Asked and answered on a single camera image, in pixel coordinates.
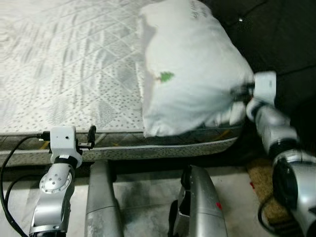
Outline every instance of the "mattress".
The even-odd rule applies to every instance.
[[[85,139],[94,124],[97,147],[114,150],[226,141],[231,145],[240,126],[143,137],[139,86],[144,60],[136,25],[139,9],[152,2],[1,1],[0,156],[21,136],[56,125],[74,125]],[[22,149],[43,145],[30,142]]]

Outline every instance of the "pillow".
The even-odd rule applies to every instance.
[[[207,6],[197,0],[147,5],[138,30],[145,57],[145,136],[244,118],[245,107],[233,106],[230,90],[253,82],[253,72]]]

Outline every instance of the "white mattress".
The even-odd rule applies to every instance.
[[[151,0],[2,0],[0,132],[142,131],[136,35]]]

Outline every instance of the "tiled floor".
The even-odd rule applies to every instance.
[[[223,206],[229,237],[270,237],[258,223],[258,199],[250,186],[244,168],[222,167],[207,169]],[[171,203],[180,190],[181,171],[120,175],[114,184],[125,237],[166,237]],[[85,206],[88,178],[76,180],[71,199],[72,212],[67,236],[84,236]],[[33,182],[16,185],[10,196],[9,208],[25,233],[28,233],[33,209],[38,200]],[[1,236],[19,236],[7,223],[0,210]]]

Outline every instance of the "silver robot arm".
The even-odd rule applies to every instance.
[[[91,127],[90,143],[76,140],[76,128],[54,127],[50,132],[53,165],[39,184],[40,197],[35,207],[29,235],[66,236],[70,215],[70,198],[74,193],[75,169],[82,163],[80,148],[94,146],[95,126]]]
[[[293,214],[304,236],[316,236],[316,158],[300,149],[287,116],[255,100],[247,110],[273,160],[275,199]]]

